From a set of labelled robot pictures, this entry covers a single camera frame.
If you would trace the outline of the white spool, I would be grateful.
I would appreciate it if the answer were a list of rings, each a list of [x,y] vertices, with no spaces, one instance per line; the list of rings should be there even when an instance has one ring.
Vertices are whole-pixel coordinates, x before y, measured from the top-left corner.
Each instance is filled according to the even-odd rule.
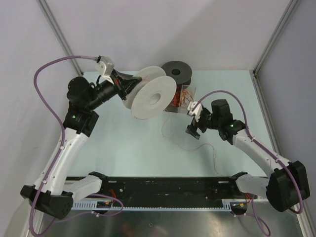
[[[136,75],[142,81],[123,101],[137,119],[150,119],[159,115],[172,101],[176,92],[176,81],[158,66],[143,68]]]

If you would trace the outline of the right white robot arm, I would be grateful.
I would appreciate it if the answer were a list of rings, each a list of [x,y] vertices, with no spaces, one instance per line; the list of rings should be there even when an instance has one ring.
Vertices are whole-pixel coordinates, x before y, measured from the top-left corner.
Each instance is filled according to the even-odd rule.
[[[190,102],[187,110],[193,120],[186,132],[199,139],[199,130],[217,130],[222,140],[243,151],[266,175],[252,176],[246,172],[234,175],[235,181],[228,185],[229,195],[239,198],[244,193],[249,193],[266,198],[279,212],[299,205],[296,213],[302,213],[303,200],[310,196],[305,166],[300,161],[290,162],[262,145],[250,134],[244,122],[233,118],[227,100],[215,100],[211,107],[212,110],[209,111],[198,102]]]

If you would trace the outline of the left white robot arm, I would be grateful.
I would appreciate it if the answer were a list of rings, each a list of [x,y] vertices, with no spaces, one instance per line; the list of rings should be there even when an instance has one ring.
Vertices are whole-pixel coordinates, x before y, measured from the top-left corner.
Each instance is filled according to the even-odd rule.
[[[40,177],[33,185],[24,185],[20,192],[36,210],[62,220],[76,202],[92,194],[100,198],[108,194],[109,185],[103,182],[107,178],[103,174],[91,172],[80,181],[65,186],[67,174],[97,123],[99,116],[95,109],[116,95],[126,100],[142,80],[113,70],[110,79],[103,82],[88,82],[84,77],[69,82],[69,109],[61,124],[60,141]]]

